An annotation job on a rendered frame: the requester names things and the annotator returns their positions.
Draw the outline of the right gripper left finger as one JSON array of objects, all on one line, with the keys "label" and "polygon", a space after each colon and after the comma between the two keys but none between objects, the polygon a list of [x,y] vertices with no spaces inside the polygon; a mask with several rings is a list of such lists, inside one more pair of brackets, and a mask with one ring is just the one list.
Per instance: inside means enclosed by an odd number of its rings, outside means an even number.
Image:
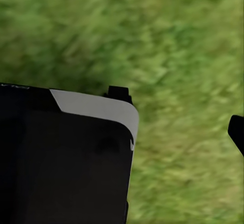
[{"label": "right gripper left finger", "polygon": [[0,176],[26,135],[22,115],[0,121]]}]

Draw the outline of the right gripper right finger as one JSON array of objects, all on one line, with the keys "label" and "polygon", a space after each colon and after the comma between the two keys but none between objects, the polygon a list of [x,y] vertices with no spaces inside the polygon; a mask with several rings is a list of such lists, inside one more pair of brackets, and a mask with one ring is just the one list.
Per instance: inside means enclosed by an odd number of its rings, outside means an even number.
[{"label": "right gripper right finger", "polygon": [[244,156],[244,117],[238,115],[232,116],[228,127],[228,134]]}]

